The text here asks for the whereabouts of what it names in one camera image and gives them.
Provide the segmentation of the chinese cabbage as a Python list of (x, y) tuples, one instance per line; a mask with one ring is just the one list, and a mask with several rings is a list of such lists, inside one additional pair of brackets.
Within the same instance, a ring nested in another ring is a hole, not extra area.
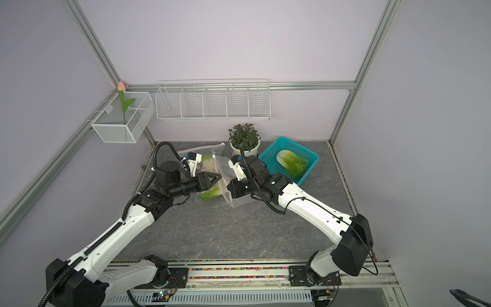
[(218, 185), (215, 185), (212, 189), (208, 191), (202, 192), (199, 194), (199, 199), (201, 200), (209, 200), (218, 196), (221, 196), (222, 192)]
[(309, 162), (307, 159), (298, 156), (290, 150), (281, 150), (278, 152), (276, 161), (280, 163), (287, 174), (293, 179), (304, 175)]

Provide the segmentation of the clear pink-dotted zipper bag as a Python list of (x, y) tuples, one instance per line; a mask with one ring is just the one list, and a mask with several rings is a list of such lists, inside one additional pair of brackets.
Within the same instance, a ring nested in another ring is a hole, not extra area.
[[(190, 148), (190, 149), (186, 149), (186, 150), (181, 150), (181, 151), (178, 151), (178, 153), (181, 156), (184, 156), (185, 154), (187, 154), (189, 152), (195, 152), (195, 153), (201, 154), (202, 155), (202, 161), (197, 166), (196, 172), (209, 171), (209, 172), (215, 173), (218, 170), (218, 168), (215, 164), (214, 156), (221, 157), (224, 149), (225, 149), (225, 144), (220, 143), (220, 144), (206, 145), (206, 146), (202, 146), (202, 147), (195, 147), (195, 148)], [(207, 200), (199, 199), (200, 193), (202, 193), (202, 192), (199, 192), (192, 197), (193, 202), (207, 201)]]

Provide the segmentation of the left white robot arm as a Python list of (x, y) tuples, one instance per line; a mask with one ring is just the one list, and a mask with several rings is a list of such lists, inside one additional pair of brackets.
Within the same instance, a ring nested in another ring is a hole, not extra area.
[(160, 142), (152, 154), (152, 176), (125, 205), (121, 217), (87, 247), (66, 261), (54, 260), (46, 269), (46, 293), (39, 306), (101, 306), (108, 299), (152, 283), (178, 288), (168, 262), (155, 255), (136, 264), (104, 274), (106, 267), (144, 229), (176, 206), (176, 198), (212, 189), (221, 174), (197, 171), (199, 153), (181, 156), (175, 147)]

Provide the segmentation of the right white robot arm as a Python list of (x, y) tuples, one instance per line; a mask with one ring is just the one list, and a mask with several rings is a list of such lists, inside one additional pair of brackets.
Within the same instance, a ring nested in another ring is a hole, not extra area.
[(232, 198), (250, 195), (276, 214), (291, 211), (332, 242), (331, 247), (313, 253), (304, 269), (291, 275), (291, 281), (310, 287), (337, 271), (358, 276), (364, 263), (375, 258), (370, 224), (363, 215), (351, 216), (322, 203), (283, 174), (271, 174), (256, 156), (236, 155), (228, 165), (235, 174), (227, 185)]

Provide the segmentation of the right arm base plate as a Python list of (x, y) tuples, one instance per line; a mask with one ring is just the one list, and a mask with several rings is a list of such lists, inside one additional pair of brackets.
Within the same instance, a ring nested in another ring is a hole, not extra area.
[(288, 278), (293, 287), (313, 287), (313, 286), (339, 286), (341, 278), (339, 272), (332, 272), (325, 277), (321, 277), (306, 265), (288, 267)]

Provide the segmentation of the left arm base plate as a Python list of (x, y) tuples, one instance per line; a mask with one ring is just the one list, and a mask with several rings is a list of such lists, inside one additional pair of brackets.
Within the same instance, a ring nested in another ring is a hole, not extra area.
[(152, 286), (156, 289), (184, 289), (187, 285), (188, 276), (188, 268), (166, 267), (157, 271)]

